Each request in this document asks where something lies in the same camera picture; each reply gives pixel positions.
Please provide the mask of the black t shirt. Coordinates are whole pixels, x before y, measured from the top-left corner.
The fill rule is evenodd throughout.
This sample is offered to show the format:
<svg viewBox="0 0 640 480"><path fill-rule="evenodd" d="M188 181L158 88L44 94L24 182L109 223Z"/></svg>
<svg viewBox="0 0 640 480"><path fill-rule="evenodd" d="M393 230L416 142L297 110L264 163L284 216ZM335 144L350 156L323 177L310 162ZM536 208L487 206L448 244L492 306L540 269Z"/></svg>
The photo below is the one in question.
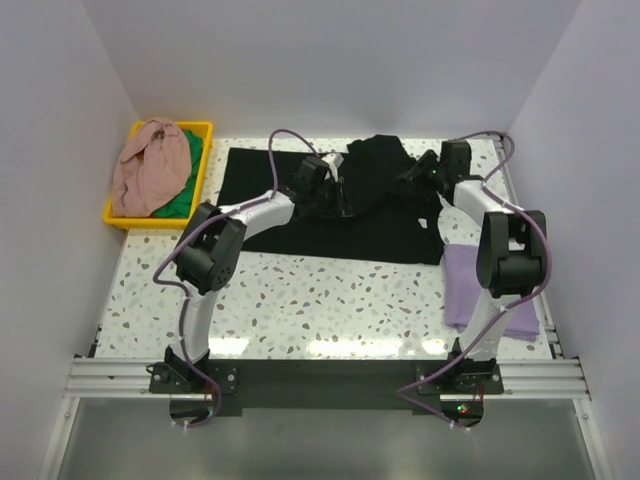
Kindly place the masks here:
<svg viewBox="0 0 640 480"><path fill-rule="evenodd" d="M320 208L243 244L250 252L399 264L439 264L444 242L435 193L421 195L401 180L413 159L396 136L375 135L347 145Z"/></svg>

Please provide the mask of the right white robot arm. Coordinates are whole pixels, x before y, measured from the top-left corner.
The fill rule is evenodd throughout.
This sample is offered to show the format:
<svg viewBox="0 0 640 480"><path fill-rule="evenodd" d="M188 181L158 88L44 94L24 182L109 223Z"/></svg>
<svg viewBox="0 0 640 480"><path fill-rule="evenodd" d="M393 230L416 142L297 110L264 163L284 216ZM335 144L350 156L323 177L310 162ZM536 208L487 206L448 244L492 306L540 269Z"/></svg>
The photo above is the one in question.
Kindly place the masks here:
<svg viewBox="0 0 640 480"><path fill-rule="evenodd" d="M467 140L446 140L439 153L427 151L400 176L410 192L438 194L481 227L475 264L479 297L445 369L448 386L459 393L480 382L475 362L496 359L515 311L542 293L552 271L545 214L500 197L487 178L471 173L471 161Z"/></svg>

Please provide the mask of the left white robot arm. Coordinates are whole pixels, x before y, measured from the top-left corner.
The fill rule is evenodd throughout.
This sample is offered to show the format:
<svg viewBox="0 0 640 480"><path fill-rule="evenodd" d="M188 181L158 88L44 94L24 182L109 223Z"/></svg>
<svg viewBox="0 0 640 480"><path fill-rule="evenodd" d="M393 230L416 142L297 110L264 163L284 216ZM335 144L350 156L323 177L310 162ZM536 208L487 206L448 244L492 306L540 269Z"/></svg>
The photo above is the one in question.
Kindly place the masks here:
<svg viewBox="0 0 640 480"><path fill-rule="evenodd" d="M231 280L245 241L308 216L341 218L351 214L344 193L339 153L305 158L283 185L243 203L200 204L178 244L154 274L158 285L183 290L178 339L164 362L185 392L207 380L208 335L219 291Z"/></svg>

